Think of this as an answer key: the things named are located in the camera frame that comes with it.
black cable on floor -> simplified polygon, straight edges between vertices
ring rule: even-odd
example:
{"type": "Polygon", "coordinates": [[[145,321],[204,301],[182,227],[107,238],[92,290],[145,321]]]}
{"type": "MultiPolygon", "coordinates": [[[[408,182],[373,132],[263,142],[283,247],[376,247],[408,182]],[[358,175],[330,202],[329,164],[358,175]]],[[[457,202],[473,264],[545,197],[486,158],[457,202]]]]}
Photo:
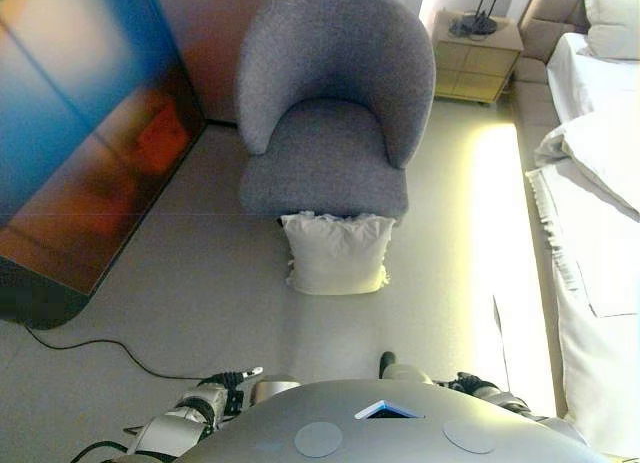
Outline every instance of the black cable on floor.
{"type": "Polygon", "coordinates": [[[115,441],[98,441],[97,443],[94,443],[92,445],[87,446],[84,450],[82,450],[80,453],[78,453],[78,455],[73,460],[71,460],[71,463],[78,463],[90,451],[93,451],[96,448],[102,448],[104,446],[108,446],[110,448],[115,448],[116,450],[119,450],[122,453],[126,453],[127,452],[127,447],[126,446],[121,445],[120,443],[116,443],[115,441]]]}
{"type": "Polygon", "coordinates": [[[163,375],[162,373],[158,373],[156,371],[153,371],[153,370],[149,369],[147,366],[145,366],[142,362],[140,362],[140,360],[138,360],[135,356],[133,356],[133,353],[131,353],[129,348],[127,348],[127,345],[125,345],[124,343],[122,343],[122,342],[120,342],[118,340],[110,340],[110,339],[106,339],[106,338],[100,338],[100,339],[96,339],[96,340],[84,341],[82,343],[76,343],[75,345],[70,345],[70,346],[54,346],[54,345],[50,345],[46,341],[43,341],[39,336],[37,336],[33,331],[31,331],[31,329],[28,326],[25,326],[24,328],[25,328],[25,330],[27,330],[27,332],[29,332],[29,334],[38,343],[40,343],[41,345],[49,348],[50,350],[72,350],[74,348],[80,348],[81,346],[92,345],[94,343],[110,343],[112,345],[117,345],[120,348],[122,348],[127,353],[127,355],[129,355],[129,358],[131,358],[131,360],[136,365],[138,365],[146,373],[150,374],[151,376],[155,376],[156,378],[164,378],[166,380],[193,380],[193,381],[200,381],[200,380],[204,380],[204,379],[208,378],[207,376],[163,375]]]}

nightstand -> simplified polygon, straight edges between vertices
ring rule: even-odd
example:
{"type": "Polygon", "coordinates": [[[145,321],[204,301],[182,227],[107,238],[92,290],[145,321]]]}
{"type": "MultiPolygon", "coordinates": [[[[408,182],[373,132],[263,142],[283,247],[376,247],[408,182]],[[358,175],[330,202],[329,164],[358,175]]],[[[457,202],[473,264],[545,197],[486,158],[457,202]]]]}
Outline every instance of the nightstand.
{"type": "Polygon", "coordinates": [[[498,29],[491,35],[449,33],[453,20],[463,15],[443,10],[436,18],[436,96],[494,102],[523,49],[518,27],[513,20],[492,17],[498,29]]]}

upholstered headboard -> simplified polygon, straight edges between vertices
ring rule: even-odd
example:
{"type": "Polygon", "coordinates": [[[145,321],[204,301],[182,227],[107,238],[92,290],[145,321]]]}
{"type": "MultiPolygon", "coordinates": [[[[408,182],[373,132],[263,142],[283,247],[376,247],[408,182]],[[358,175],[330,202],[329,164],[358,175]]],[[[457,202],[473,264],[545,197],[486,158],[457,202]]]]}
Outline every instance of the upholstered headboard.
{"type": "Polygon", "coordinates": [[[531,0],[520,20],[523,56],[545,63],[563,33],[586,33],[584,0],[531,0]]]}

circular sensor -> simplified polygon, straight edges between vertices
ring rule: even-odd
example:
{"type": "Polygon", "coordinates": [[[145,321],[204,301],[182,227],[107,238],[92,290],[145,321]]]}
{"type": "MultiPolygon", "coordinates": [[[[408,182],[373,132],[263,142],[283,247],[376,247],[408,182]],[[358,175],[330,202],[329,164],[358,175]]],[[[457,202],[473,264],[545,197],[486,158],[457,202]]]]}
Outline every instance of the circular sensor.
{"type": "Polygon", "coordinates": [[[323,458],[342,443],[342,430],[333,423],[318,421],[301,428],[296,434],[297,450],[309,458],[323,458]]]}
{"type": "Polygon", "coordinates": [[[493,437],[473,421],[447,421],[442,425],[442,431],[451,443],[469,453],[485,455],[496,449],[493,437]]]}

white cushion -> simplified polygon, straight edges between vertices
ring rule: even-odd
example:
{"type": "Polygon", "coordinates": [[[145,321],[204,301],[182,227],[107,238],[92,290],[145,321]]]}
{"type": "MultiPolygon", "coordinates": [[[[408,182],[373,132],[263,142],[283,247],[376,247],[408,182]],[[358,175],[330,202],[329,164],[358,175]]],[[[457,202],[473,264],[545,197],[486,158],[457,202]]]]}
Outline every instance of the white cushion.
{"type": "Polygon", "coordinates": [[[601,58],[640,59],[640,0],[584,0],[587,41],[601,58]]]}
{"type": "Polygon", "coordinates": [[[287,283],[310,295],[371,293],[388,282],[382,264],[393,218],[314,216],[281,217],[293,253],[287,283]]]}

